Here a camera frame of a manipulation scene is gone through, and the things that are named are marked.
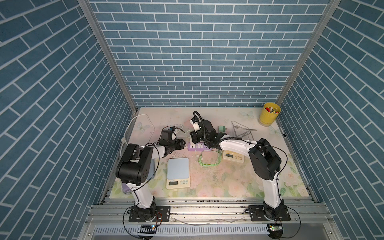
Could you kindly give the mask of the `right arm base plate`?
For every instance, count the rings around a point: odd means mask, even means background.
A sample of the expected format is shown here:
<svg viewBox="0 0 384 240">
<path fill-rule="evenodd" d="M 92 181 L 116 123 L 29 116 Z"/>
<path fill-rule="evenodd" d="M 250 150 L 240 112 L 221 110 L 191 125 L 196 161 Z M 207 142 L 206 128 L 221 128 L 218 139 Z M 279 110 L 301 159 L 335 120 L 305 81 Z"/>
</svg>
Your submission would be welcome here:
<svg viewBox="0 0 384 240">
<path fill-rule="evenodd" d="M 283 209 L 278 214 L 268 213 L 263 205 L 249 205 L 244 212 L 250 215 L 252 222 L 288 222 L 291 220 L 288 208 L 285 205 L 283 205 Z"/>
</svg>

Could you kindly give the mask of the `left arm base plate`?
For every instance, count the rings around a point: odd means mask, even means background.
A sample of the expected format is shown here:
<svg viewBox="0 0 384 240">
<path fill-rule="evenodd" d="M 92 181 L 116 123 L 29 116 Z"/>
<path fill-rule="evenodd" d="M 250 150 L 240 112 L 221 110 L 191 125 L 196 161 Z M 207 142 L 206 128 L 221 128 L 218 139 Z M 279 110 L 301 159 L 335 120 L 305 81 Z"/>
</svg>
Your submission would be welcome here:
<svg viewBox="0 0 384 240">
<path fill-rule="evenodd" d="M 141 209 L 133 207 L 129 213 L 130 223 L 144 223 L 144 222 L 169 222 L 171 213 L 170 206 L 156 206 L 148 209 Z"/>
</svg>

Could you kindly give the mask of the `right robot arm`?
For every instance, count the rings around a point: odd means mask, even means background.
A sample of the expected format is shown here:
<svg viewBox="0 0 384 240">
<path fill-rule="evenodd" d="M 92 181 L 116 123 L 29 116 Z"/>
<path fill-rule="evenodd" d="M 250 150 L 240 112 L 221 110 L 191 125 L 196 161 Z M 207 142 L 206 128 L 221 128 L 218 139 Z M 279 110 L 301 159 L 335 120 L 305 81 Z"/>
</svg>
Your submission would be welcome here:
<svg viewBox="0 0 384 240">
<path fill-rule="evenodd" d="M 226 133 L 218 133 L 210 121 L 204 120 L 196 111 L 193 114 L 191 124 L 194 130 L 190 133 L 193 143 L 202 141 L 210 149 L 248 156 L 254 172 L 263 181 L 265 216 L 271 221 L 278 220 L 286 210 L 278 187 L 278 175 L 281 171 L 282 160 L 274 147 L 263 138 L 252 142 L 231 137 Z"/>
</svg>

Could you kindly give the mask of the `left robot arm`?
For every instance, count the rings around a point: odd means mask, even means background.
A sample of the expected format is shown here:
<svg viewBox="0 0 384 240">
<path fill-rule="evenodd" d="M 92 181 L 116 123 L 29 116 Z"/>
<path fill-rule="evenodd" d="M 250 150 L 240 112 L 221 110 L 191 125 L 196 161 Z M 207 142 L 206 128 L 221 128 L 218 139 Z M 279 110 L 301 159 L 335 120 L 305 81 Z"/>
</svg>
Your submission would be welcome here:
<svg viewBox="0 0 384 240">
<path fill-rule="evenodd" d="M 177 138 L 176 129 L 175 126 L 163 129 L 159 140 L 153 145 L 128 144 L 118 163 L 116 177 L 129 188 L 135 199 L 130 222 L 150 222 L 157 217 L 156 200 L 147 186 L 154 176 L 150 174 L 150 166 L 153 159 L 161 159 L 173 151 L 184 149 L 186 142 Z"/>
</svg>

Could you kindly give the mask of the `purple power strip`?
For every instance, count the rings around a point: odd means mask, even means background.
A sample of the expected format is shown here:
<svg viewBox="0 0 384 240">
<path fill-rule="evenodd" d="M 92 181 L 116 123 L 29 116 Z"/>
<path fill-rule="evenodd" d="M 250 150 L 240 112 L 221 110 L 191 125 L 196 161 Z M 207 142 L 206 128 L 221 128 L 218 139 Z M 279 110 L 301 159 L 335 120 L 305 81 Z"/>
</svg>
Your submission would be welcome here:
<svg viewBox="0 0 384 240">
<path fill-rule="evenodd" d="M 199 142 L 196 144 L 189 143 L 188 151 L 192 152 L 203 152 L 203 151 L 211 151 L 212 149 L 208 148 L 203 142 Z"/>
</svg>

